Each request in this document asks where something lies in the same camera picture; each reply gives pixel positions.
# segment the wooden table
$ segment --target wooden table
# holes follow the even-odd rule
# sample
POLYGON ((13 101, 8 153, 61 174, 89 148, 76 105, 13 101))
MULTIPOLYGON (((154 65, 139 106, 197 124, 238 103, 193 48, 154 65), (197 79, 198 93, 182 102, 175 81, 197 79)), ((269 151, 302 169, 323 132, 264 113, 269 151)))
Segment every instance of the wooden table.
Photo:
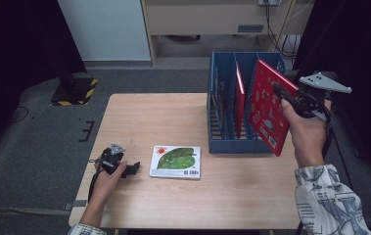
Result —
MULTIPOLYGON (((124 159, 141 162, 121 179, 102 227, 163 229, 296 229, 297 167, 290 134, 281 157, 272 154, 211 155, 207 94, 115 94, 110 98, 90 159, 112 142, 124 159), (201 146, 201 179, 149 176, 155 145, 201 146)), ((77 200, 86 200, 94 165, 87 164, 77 200)), ((69 223, 85 208, 73 208, 69 223)))

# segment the patterned sleeve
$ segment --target patterned sleeve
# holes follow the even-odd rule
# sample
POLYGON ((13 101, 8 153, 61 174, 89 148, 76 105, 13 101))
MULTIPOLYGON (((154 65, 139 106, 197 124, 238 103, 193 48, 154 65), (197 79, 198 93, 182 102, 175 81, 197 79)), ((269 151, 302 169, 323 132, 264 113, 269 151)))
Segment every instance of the patterned sleeve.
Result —
POLYGON ((313 234, 371 234, 361 200, 342 184, 331 165, 296 169, 296 203, 301 223, 313 234))
POLYGON ((100 230, 99 228, 89 226, 82 223, 77 223, 69 231, 68 235, 107 235, 105 231, 100 230))

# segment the box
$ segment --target box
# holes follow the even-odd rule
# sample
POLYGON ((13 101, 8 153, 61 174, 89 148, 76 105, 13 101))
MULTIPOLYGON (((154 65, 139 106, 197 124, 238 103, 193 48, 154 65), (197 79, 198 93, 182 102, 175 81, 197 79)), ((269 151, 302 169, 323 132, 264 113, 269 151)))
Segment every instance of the box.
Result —
POLYGON ((212 52, 209 63, 207 118, 209 152, 211 154, 272 153, 248 123, 250 102, 255 81, 255 63, 263 60, 284 74, 285 64, 280 53, 274 52, 212 52), (234 98, 237 63, 246 92, 241 137, 236 137, 234 98))

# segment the small book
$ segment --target small book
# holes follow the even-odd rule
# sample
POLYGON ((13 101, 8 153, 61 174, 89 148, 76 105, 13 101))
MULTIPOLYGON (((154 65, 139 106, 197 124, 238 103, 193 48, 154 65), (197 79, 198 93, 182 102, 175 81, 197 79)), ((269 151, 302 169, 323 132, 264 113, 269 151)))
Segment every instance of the small book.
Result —
POLYGON ((155 146, 149 174, 159 178, 200 179, 201 147, 155 146))
POLYGON ((297 96, 297 86, 262 60, 255 66, 255 82, 249 123, 263 139, 270 150, 280 156, 289 123, 283 116, 280 97, 273 91, 273 84, 285 89, 293 97, 297 96))
POLYGON ((218 131, 221 138, 226 138, 224 130, 225 119, 225 97, 224 97, 224 82, 219 80, 218 67, 213 70, 213 82, 211 85, 211 99, 215 111, 215 117, 218 123, 218 131))
POLYGON ((246 93, 244 91, 244 81, 241 77, 240 67, 237 64, 236 72, 236 92, 234 100, 234 123, 237 138, 241 137, 241 128, 243 126, 244 102, 246 93))

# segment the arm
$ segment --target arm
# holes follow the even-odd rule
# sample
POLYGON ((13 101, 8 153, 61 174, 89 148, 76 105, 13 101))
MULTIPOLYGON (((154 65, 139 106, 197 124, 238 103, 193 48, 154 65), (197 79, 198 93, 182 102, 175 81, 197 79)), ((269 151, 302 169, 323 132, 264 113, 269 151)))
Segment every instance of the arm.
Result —
MULTIPOLYGON (((325 106, 329 109, 330 102, 325 101, 325 106)), ((295 198, 303 226, 312 234, 371 234, 359 197, 341 183, 333 165, 324 164, 325 123, 317 117, 298 116, 285 100, 282 108, 299 166, 295 198)))
POLYGON ((99 229, 102 222, 103 211, 106 201, 115 190, 118 180, 126 169, 126 166, 127 161, 124 161, 117 167, 112 175, 107 174, 105 170, 99 173, 90 202, 81 220, 70 230, 69 234, 84 234, 83 232, 86 231, 91 232, 91 234, 106 234, 99 229))

